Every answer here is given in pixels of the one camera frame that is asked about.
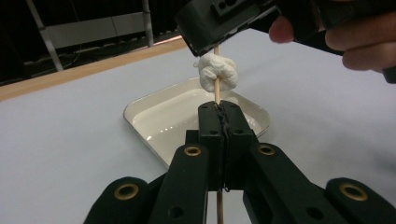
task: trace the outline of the wooden dowel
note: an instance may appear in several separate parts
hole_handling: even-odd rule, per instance
[[[217,194],[217,199],[218,199],[218,224],[223,224],[224,219],[223,219],[223,204],[222,204],[222,191],[219,190]]]
[[[214,53],[219,55],[219,45],[214,48]],[[215,80],[215,102],[220,104],[220,78],[217,77]],[[223,201],[222,201],[222,191],[219,190],[217,193],[217,203],[218,203],[218,224],[223,224]]]
[[[219,45],[216,45],[214,48],[214,53],[219,55]],[[216,104],[220,104],[220,78],[217,77],[215,80],[215,102]]]

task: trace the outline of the ceramic dish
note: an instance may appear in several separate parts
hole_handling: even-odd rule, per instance
[[[261,107],[233,91],[222,91],[220,97],[241,107],[256,135],[269,127],[268,113]],[[186,130],[198,130],[198,106],[214,99],[213,93],[201,88],[199,78],[192,78],[130,103],[124,117],[169,166],[177,148],[184,145]]]

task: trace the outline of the finger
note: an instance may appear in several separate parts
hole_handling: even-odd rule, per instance
[[[279,16],[269,30],[270,39],[276,43],[288,43],[294,39],[293,27],[284,16]]]
[[[377,73],[382,73],[383,68],[373,68],[372,70]]]
[[[345,67],[353,70],[379,70],[396,65],[396,42],[388,42],[347,50],[343,56]]]
[[[396,39],[396,12],[348,21],[327,31],[326,43],[336,50],[354,49]]]

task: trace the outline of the black tool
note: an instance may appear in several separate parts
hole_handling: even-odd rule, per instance
[[[396,224],[396,209],[356,180],[311,183],[280,148],[259,143],[238,105],[208,102],[198,116],[165,175],[114,181],[84,223],[203,224],[208,191],[239,189],[252,223]]]
[[[352,18],[394,11],[396,1],[193,0],[177,13],[177,29],[192,54],[202,56],[274,10],[290,20],[295,40],[301,42],[318,32],[317,16],[326,29],[332,29]],[[395,69],[384,69],[388,83],[396,83]]]

